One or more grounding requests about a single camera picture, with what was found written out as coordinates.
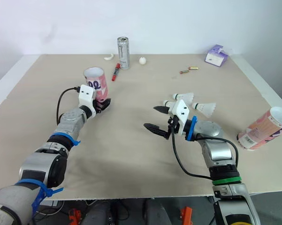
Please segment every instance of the white ball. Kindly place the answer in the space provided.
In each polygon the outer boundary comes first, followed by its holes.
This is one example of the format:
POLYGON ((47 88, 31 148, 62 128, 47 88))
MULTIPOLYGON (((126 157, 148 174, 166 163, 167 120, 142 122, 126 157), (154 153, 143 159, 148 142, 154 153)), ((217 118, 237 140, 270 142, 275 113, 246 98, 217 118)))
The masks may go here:
POLYGON ((146 64, 146 58, 145 58, 145 57, 141 57, 141 58, 139 59, 139 63, 140 63, 141 65, 145 65, 145 64, 146 64))

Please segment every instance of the green ring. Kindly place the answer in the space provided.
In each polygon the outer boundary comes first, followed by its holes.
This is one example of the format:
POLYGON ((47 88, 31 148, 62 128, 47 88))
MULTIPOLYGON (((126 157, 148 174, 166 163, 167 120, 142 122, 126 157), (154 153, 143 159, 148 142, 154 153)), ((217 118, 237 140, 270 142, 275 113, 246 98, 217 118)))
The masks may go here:
POLYGON ((214 180, 212 184, 218 185, 218 184, 226 184, 230 182, 235 182, 235 181, 241 181, 241 177, 231 177, 231 178, 226 178, 226 179, 221 179, 221 180, 214 180))

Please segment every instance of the tissue box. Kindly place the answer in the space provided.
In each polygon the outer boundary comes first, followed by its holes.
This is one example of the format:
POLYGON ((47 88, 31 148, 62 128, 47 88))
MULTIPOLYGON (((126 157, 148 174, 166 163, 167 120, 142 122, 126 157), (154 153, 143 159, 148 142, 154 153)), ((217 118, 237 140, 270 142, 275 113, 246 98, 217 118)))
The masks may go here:
POLYGON ((223 51, 223 46, 215 45, 206 54, 206 62, 211 63, 215 66, 222 66, 222 64, 227 60, 228 55, 223 51))

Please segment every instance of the cylindrical container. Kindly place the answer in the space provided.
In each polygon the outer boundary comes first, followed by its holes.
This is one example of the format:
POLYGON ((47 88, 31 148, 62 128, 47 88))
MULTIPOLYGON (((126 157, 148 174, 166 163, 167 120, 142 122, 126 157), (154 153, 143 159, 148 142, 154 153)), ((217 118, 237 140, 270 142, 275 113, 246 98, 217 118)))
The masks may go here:
POLYGON ((121 69, 130 67, 130 46, 128 37, 118 37, 118 51, 121 69))
POLYGON ((107 81, 103 69, 90 67, 84 71, 86 83, 96 90, 96 100, 104 102, 108 96, 107 81))
POLYGON ((237 136, 245 149, 257 149, 282 134, 282 108, 272 107, 237 136))
POLYGON ((168 100, 163 101, 163 105, 166 107, 171 108, 172 106, 174 106, 175 102, 170 102, 168 100))

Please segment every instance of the orange clamp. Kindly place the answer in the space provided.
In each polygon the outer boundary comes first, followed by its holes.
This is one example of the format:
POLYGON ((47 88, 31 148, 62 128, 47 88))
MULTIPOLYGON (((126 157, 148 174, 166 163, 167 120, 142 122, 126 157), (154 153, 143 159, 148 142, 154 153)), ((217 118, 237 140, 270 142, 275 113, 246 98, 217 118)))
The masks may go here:
POLYGON ((190 207, 184 207, 181 210, 181 219, 183 221, 183 225, 193 225, 193 222, 191 221, 192 218, 192 211, 193 209, 190 207))
POLYGON ((70 224, 69 225, 79 225, 81 220, 81 212, 77 209, 70 209, 69 210, 69 219, 70 224))

